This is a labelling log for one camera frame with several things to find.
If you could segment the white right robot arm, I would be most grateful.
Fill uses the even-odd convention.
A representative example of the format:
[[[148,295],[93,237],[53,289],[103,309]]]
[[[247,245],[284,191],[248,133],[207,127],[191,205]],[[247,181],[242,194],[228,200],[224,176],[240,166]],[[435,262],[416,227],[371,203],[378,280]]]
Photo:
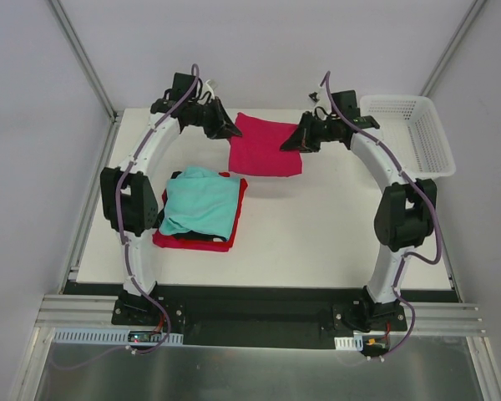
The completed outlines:
[[[282,151],[316,153],[325,142],[344,144],[366,166],[382,193],[373,228],[380,243],[377,262],[358,302],[342,313],[344,326],[359,332],[383,330],[402,314],[401,284],[410,256],[434,231],[437,187],[433,180],[405,176],[383,140],[381,124],[362,115],[355,91],[331,96],[331,111],[306,111]]]

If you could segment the crimson pink t shirt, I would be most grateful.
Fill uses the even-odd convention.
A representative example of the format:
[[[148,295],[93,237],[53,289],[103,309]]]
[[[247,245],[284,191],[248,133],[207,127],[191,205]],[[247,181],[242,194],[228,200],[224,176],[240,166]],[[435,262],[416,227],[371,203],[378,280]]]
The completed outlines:
[[[302,173],[300,153],[281,150],[295,132],[296,124],[258,119],[240,112],[235,126],[242,136],[230,138],[229,171],[261,177],[291,177]]]

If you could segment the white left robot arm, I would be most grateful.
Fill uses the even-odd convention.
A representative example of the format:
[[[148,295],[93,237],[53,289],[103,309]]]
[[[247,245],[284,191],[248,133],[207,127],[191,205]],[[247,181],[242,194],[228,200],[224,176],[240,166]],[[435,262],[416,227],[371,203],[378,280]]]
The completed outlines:
[[[100,173],[104,218],[118,234],[124,259],[124,284],[114,304],[114,325],[169,321],[158,304],[149,255],[159,216],[150,178],[166,150],[188,126],[200,127],[211,140],[242,135],[220,98],[200,78],[197,64],[188,74],[175,74],[171,87],[151,105],[147,125],[134,148],[118,166],[105,167]]]

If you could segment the red t shirt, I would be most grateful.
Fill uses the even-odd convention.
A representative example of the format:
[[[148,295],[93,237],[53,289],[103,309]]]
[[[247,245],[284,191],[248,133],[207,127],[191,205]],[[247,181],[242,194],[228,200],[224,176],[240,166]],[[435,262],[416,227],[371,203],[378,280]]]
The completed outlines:
[[[245,192],[248,188],[246,179],[240,179],[239,199],[235,212],[235,219],[232,226],[230,238],[222,240],[219,237],[207,236],[204,234],[185,233],[175,236],[166,236],[155,231],[152,235],[152,242],[155,246],[168,249],[184,249],[193,251],[228,252],[234,245],[238,228],[240,214],[243,206]]]

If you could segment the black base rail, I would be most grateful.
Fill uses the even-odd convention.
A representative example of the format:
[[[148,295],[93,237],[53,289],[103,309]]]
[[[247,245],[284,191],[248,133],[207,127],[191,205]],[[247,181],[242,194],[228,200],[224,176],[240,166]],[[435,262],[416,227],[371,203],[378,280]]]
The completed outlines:
[[[186,345],[243,348],[331,349],[355,332],[407,331],[399,302],[373,306],[362,289],[159,285],[151,297],[156,305],[121,292],[111,323],[161,324]]]

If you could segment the white plastic basket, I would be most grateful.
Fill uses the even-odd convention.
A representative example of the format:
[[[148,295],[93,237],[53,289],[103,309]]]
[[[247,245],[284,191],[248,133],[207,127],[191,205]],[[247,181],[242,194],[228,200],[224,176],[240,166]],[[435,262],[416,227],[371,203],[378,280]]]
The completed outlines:
[[[380,128],[375,135],[402,163],[410,177],[436,180],[456,172],[448,138],[431,99],[413,95],[376,94],[361,97],[362,115]]]

